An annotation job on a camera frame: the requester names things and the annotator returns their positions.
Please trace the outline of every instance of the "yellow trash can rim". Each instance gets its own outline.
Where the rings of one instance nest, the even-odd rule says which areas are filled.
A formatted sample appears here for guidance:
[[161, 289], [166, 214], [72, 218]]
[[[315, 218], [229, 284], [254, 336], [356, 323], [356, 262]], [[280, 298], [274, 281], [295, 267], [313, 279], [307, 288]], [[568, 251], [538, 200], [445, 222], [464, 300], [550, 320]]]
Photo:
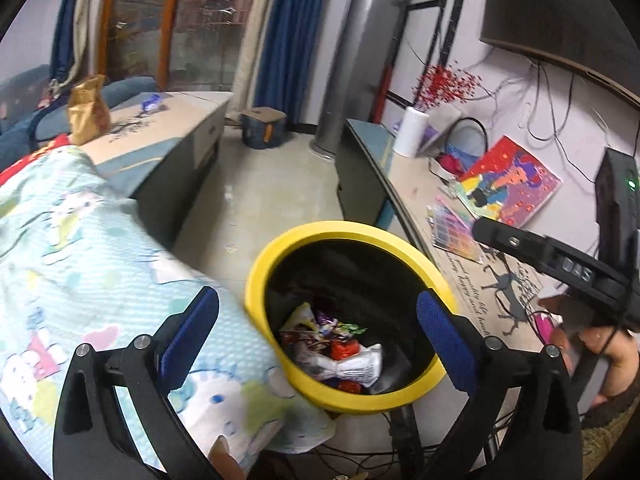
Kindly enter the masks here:
[[267, 245], [249, 273], [244, 304], [258, 330], [274, 347], [292, 386], [311, 402], [334, 412], [352, 414], [379, 413], [409, 404], [431, 390], [444, 377], [444, 367], [437, 355], [414, 382], [388, 394], [375, 396], [348, 394], [316, 381], [303, 372], [284, 353], [271, 331], [264, 304], [265, 288], [277, 265], [298, 248], [320, 240], [354, 240], [395, 256], [423, 282], [436, 291], [440, 299], [456, 314], [456, 301], [446, 280], [420, 251], [404, 240], [376, 227], [346, 221], [323, 221], [295, 227]]

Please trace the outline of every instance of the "black tv screen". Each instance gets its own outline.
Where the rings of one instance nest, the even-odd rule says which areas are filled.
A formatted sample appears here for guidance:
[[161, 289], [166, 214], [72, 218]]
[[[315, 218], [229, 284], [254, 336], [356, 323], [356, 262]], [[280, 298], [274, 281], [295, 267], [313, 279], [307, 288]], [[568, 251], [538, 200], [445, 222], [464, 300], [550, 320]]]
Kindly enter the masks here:
[[481, 40], [583, 73], [640, 107], [640, 0], [486, 0]]

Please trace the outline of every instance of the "blue gripper pad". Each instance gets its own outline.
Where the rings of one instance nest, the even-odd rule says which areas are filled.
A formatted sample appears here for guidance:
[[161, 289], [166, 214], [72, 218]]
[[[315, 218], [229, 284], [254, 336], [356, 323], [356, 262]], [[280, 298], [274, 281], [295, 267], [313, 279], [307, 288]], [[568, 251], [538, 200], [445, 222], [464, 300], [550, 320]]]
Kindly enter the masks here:
[[177, 390], [187, 378], [204, 341], [218, 319], [220, 302], [215, 289], [204, 286], [179, 316], [181, 325], [160, 357], [158, 383], [162, 390]]
[[456, 389], [473, 395], [478, 388], [476, 358], [454, 325], [458, 316], [450, 314], [434, 295], [425, 291], [418, 296], [418, 322]]

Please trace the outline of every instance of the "white wall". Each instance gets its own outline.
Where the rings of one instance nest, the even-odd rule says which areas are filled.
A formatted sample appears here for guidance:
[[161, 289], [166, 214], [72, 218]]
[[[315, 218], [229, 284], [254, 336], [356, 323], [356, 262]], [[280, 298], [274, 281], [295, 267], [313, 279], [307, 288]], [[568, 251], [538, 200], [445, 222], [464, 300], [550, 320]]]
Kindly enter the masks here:
[[318, 124], [320, 120], [322, 101], [349, 2], [350, 0], [324, 0], [322, 3], [316, 50], [311, 59], [305, 103], [302, 107], [302, 123]]
[[[482, 60], [489, 52], [490, 47], [478, 40], [483, 13], [484, 0], [465, 0], [449, 59], [450, 64], [455, 66], [457, 62], [459, 67], [465, 68]], [[405, 38], [408, 38], [411, 46], [421, 56], [428, 49], [428, 45], [424, 43], [427, 38], [430, 41], [434, 15], [435, 12], [424, 12], [421, 20], [408, 23], [405, 32]], [[446, 13], [443, 29], [446, 29], [448, 21]], [[415, 85], [422, 65], [406, 46], [406, 42], [403, 43], [404, 48], [399, 53], [397, 73], [394, 74], [391, 86], [396, 92], [402, 92], [402, 96], [412, 100], [412, 95], [405, 94], [410, 93], [410, 89]], [[568, 104], [571, 75], [561, 68], [549, 65], [545, 67], [551, 82], [553, 106], [559, 124], [564, 118]], [[598, 233], [593, 184], [567, 163], [556, 143], [538, 142], [526, 129], [536, 93], [535, 68], [524, 56], [495, 49], [486, 62], [471, 69], [471, 72], [480, 75], [482, 84], [489, 90], [497, 89], [506, 78], [529, 74], [528, 80], [506, 87], [499, 93], [497, 107], [491, 98], [468, 102], [460, 107], [465, 114], [478, 118], [487, 126], [490, 145], [501, 136], [511, 137], [562, 178], [563, 184], [559, 191], [529, 221], [526, 228], [538, 234], [558, 238], [581, 250], [591, 248]], [[542, 81], [538, 110], [532, 119], [531, 131], [539, 137], [548, 137], [553, 134], [551, 110], [544, 77]], [[485, 94], [481, 89], [476, 93], [478, 97], [483, 95]], [[576, 76], [572, 107], [560, 139], [570, 160], [593, 180], [606, 147], [606, 135], [598, 125], [596, 114], [591, 107], [607, 122], [612, 147], [626, 153], [633, 152], [639, 113], [612, 93]], [[402, 110], [399, 107], [391, 102], [386, 103], [383, 117], [386, 126], [392, 126], [401, 116]]]
[[[0, 82], [41, 64], [49, 64], [62, 0], [27, 0], [0, 42]], [[88, 66], [93, 68], [102, 0], [91, 0]]]

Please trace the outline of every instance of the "tiled floor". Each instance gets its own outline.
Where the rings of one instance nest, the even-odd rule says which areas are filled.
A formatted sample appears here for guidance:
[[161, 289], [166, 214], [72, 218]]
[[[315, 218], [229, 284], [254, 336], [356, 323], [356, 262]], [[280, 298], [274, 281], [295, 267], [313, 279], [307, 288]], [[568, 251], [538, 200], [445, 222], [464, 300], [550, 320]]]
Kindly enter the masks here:
[[318, 220], [341, 220], [334, 165], [308, 149], [310, 136], [251, 150], [228, 128], [218, 162], [184, 224], [175, 254], [240, 300], [254, 260], [275, 237]]

